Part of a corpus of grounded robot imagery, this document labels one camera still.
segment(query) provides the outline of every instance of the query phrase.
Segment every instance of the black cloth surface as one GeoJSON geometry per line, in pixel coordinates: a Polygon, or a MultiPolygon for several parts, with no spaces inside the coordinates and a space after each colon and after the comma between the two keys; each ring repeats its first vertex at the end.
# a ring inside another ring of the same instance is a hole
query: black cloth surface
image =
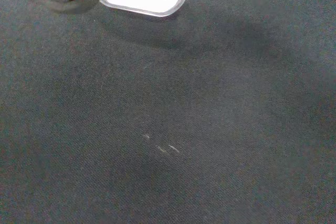
{"type": "Polygon", "coordinates": [[[336,223],[335,0],[0,7],[2,223],[336,223]]]}

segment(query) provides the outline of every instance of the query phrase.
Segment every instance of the fabric texture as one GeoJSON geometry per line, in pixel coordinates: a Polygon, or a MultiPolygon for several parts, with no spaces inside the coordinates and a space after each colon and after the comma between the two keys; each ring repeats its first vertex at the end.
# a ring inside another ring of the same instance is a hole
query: fabric texture
{"type": "Polygon", "coordinates": [[[336,223],[335,3],[0,0],[2,223],[336,223]]]}

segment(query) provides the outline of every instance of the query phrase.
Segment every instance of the dark gray fabric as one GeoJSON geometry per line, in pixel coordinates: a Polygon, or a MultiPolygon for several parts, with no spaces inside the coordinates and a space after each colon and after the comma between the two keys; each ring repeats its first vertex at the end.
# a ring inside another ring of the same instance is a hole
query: dark gray fabric
{"type": "Polygon", "coordinates": [[[336,222],[334,0],[0,4],[4,223],[336,222]]]}

